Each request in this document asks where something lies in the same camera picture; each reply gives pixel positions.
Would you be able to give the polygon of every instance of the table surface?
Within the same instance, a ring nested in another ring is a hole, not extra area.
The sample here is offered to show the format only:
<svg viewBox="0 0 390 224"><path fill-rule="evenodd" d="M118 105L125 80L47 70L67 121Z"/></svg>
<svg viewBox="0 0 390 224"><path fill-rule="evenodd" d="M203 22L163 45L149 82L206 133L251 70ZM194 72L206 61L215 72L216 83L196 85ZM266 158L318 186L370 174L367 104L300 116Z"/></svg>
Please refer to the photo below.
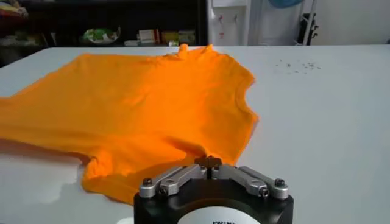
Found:
<svg viewBox="0 0 390 224"><path fill-rule="evenodd" d="M215 47L253 72L261 120L238 164L284 178L294 223L388 223L390 45ZM11 96L84 52L161 55L176 47L52 48L0 69ZM0 223L130 224L133 208L80 186L79 160L0 145Z"/></svg>

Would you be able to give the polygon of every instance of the white label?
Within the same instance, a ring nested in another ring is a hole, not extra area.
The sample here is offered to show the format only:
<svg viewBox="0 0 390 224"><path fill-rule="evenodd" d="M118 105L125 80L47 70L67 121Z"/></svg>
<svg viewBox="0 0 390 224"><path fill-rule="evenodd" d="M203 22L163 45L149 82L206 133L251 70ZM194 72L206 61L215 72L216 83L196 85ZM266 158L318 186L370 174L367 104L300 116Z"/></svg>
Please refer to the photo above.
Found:
<svg viewBox="0 0 390 224"><path fill-rule="evenodd" d="M260 222L239 210L212 206L187 213L177 224L260 224Z"/></svg>

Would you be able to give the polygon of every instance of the orange t-shirt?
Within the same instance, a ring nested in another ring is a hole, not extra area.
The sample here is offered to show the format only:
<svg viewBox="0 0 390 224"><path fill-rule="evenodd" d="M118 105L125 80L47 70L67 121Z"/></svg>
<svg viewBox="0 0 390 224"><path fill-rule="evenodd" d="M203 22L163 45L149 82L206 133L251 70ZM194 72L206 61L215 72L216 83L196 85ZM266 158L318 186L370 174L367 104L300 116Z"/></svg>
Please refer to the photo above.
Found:
<svg viewBox="0 0 390 224"><path fill-rule="evenodd" d="M170 166L237 161L258 119L244 99L253 79L212 46L82 54L0 99L0 138L88 156L84 189L131 204L144 177Z"/></svg>

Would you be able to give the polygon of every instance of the bolt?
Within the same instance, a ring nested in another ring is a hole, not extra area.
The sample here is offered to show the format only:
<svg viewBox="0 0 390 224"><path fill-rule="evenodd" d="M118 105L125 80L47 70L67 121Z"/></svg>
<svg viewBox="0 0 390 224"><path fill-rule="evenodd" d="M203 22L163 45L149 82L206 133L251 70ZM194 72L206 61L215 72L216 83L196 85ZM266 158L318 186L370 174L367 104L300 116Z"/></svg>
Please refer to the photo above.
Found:
<svg viewBox="0 0 390 224"><path fill-rule="evenodd" d="M260 190L258 191L258 193L259 193L260 196L262 196L263 198L266 198L266 197L268 197L268 195L269 195L269 190L268 190L268 188L266 188L266 187L262 187L262 188L260 188Z"/></svg>
<svg viewBox="0 0 390 224"><path fill-rule="evenodd" d="M168 196L168 191L165 188L160 188L160 190L158 190L158 193L161 196Z"/></svg>
<svg viewBox="0 0 390 224"><path fill-rule="evenodd" d="M275 179L275 186L277 187L283 187L285 185L285 181L283 179Z"/></svg>
<svg viewBox="0 0 390 224"><path fill-rule="evenodd" d="M152 184L152 179L151 178L145 178L143 181L142 181L142 185L151 185Z"/></svg>

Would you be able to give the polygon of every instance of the blue fan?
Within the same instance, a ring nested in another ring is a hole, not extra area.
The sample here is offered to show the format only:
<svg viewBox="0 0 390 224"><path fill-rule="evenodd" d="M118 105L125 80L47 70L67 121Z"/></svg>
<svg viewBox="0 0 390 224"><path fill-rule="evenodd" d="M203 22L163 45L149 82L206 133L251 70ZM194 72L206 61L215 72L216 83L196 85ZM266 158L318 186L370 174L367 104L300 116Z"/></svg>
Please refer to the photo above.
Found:
<svg viewBox="0 0 390 224"><path fill-rule="evenodd" d="M269 0L276 8L288 8L301 3L303 0Z"/></svg>

